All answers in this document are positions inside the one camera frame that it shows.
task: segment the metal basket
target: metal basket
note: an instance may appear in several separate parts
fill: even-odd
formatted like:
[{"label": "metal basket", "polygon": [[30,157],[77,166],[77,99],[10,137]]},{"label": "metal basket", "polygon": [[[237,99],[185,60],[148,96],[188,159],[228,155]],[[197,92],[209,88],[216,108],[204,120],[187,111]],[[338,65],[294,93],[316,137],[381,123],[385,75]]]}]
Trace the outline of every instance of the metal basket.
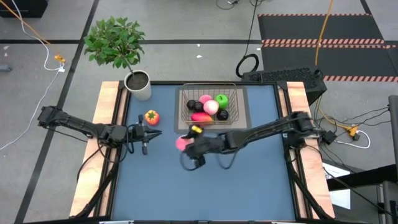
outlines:
[{"label": "metal basket", "polygon": [[[216,95],[224,94],[228,97],[228,106],[225,110],[229,117],[226,121],[218,121],[216,115],[211,116],[213,121],[202,122],[192,121],[191,115],[194,111],[187,108],[190,100],[198,101],[202,95],[210,95],[213,99]],[[182,120],[188,125],[190,124],[232,124],[239,119],[238,96],[236,93],[236,85],[234,83],[187,83],[182,86],[181,101]]]}]

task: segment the soil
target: soil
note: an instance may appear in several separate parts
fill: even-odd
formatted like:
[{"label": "soil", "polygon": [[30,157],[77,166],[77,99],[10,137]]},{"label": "soil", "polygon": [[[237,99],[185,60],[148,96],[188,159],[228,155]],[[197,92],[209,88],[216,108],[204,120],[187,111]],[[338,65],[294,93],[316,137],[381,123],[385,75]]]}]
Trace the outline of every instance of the soil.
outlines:
[{"label": "soil", "polygon": [[136,72],[127,79],[127,87],[132,90],[140,90],[149,82],[148,76],[142,72]]}]

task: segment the white cable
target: white cable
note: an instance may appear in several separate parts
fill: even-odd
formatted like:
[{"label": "white cable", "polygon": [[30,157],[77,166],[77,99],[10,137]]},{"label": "white cable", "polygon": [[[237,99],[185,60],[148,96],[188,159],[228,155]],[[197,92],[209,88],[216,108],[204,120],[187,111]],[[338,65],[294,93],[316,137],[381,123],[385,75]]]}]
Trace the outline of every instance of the white cable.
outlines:
[{"label": "white cable", "polygon": [[348,142],[341,142],[341,141],[337,141],[337,140],[335,140],[335,143],[346,144],[346,145],[357,147],[357,148],[360,148],[360,149],[369,149],[369,147],[371,147],[371,138],[369,138],[368,134],[366,134],[364,131],[358,130],[357,133],[363,133],[366,136],[366,138],[368,139],[368,145],[366,147],[357,146],[357,145],[354,145],[354,144],[351,144],[351,143],[348,143]]},{"label": "white cable", "polygon": [[48,71],[57,71],[57,70],[59,70],[61,67],[63,67],[63,64],[62,64],[62,63],[61,63],[61,66],[60,66],[59,68],[47,68],[47,67],[46,67],[47,60],[49,59],[49,55],[50,55],[49,48],[43,43],[42,40],[40,40],[39,38],[37,38],[37,37],[35,37],[35,36],[33,36],[33,35],[28,34],[28,33],[25,31],[25,26],[24,26],[24,23],[22,22],[22,15],[21,15],[21,12],[19,11],[19,8],[18,8],[18,6],[17,6],[17,4],[15,3],[14,0],[12,0],[12,3],[14,4],[15,8],[17,9],[18,15],[19,15],[19,17],[20,17],[20,19],[21,19],[22,31],[24,31],[24,33],[25,33],[26,35],[28,35],[29,37],[34,38],[34,39],[40,41],[40,43],[42,43],[42,45],[45,47],[45,49],[46,49],[46,51],[47,51],[47,56],[46,56],[45,61],[44,61],[44,69],[46,69],[46,70],[48,70]]},{"label": "white cable", "polygon": [[38,108],[39,108],[39,106],[40,106],[40,104],[41,104],[41,102],[42,102],[42,100],[43,100],[44,97],[46,96],[47,91],[49,90],[50,86],[51,86],[52,83],[55,81],[55,79],[57,78],[57,76],[58,76],[59,73],[60,73],[60,70],[57,71],[57,74],[54,76],[54,78],[52,79],[52,81],[50,82],[50,84],[48,85],[48,87],[45,89],[44,95],[41,97],[41,99],[40,99],[39,102],[37,103],[36,109],[35,109],[35,111],[34,111],[32,117],[31,117],[31,119],[30,119],[30,121],[29,121],[29,125],[27,126],[26,130],[25,130],[20,136],[18,136],[18,138],[14,139],[13,141],[7,143],[5,146],[3,146],[2,148],[0,148],[0,151],[3,150],[4,148],[6,148],[7,146],[9,146],[9,145],[15,143],[16,141],[18,141],[18,140],[19,140],[21,137],[23,137],[23,135],[25,135],[25,133],[29,130],[29,128],[30,128],[30,126],[31,126],[31,124],[32,124],[32,122],[33,122],[33,119],[35,118],[36,112],[37,112],[37,110],[38,110]]}]

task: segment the toy tomato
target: toy tomato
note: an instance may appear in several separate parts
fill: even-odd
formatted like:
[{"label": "toy tomato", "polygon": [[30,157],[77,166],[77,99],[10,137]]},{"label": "toy tomato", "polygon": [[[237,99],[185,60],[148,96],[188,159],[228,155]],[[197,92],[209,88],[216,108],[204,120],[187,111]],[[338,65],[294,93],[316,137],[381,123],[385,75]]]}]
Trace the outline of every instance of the toy tomato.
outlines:
[{"label": "toy tomato", "polygon": [[159,123],[160,116],[156,111],[150,110],[145,114],[145,120],[149,125],[155,126],[157,123]]}]

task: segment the white paper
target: white paper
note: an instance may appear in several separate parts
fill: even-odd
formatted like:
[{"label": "white paper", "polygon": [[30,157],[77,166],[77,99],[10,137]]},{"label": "white paper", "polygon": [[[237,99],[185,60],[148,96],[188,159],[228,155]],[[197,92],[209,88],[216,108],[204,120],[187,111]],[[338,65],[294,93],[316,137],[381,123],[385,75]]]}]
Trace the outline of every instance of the white paper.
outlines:
[{"label": "white paper", "polygon": [[[323,167],[334,177],[350,174],[350,172],[347,170],[343,170],[326,163],[323,163]],[[332,178],[326,172],[325,177],[326,179]],[[351,195],[349,189],[332,191],[330,192],[330,198],[333,205],[337,205],[346,209],[351,209]]]}]

